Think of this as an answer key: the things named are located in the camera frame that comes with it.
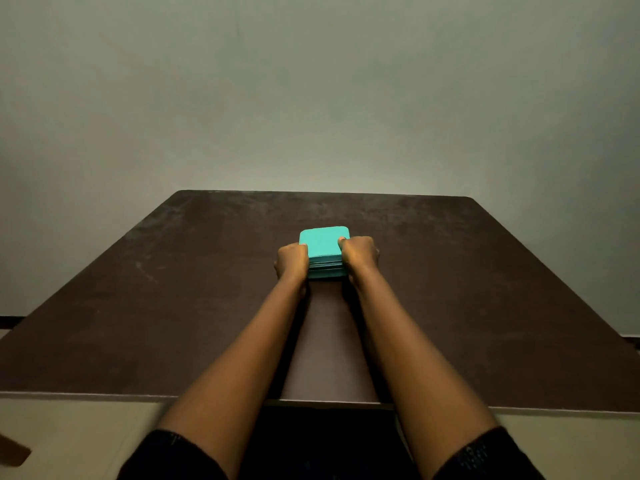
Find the forearm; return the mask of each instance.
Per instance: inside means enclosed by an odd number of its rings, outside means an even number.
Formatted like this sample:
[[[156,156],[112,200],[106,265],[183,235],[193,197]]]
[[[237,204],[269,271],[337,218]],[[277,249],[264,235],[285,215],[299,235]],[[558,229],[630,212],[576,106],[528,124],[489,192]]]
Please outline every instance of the forearm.
[[[424,478],[460,448],[497,424],[398,302],[376,267],[355,271],[367,328]]]
[[[236,340],[158,427],[179,433],[234,478],[289,334],[303,281],[284,276]]]

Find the tabletop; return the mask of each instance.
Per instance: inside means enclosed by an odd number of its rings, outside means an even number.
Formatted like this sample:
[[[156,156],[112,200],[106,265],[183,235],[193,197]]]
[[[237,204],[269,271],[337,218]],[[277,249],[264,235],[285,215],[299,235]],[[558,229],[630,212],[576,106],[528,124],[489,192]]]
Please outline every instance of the tabletop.
[[[405,308],[490,406],[640,411],[640,358],[473,199],[180,191],[0,342],[0,394],[175,397],[251,320],[276,249],[372,235]],[[269,399],[390,403],[347,280],[309,283]]]

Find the white wall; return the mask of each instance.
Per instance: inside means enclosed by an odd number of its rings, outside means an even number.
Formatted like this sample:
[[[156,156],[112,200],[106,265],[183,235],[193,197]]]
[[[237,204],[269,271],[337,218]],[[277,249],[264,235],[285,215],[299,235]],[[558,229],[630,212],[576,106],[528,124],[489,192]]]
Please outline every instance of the white wall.
[[[0,314],[183,188],[474,197],[640,333],[640,0],[0,0]]]

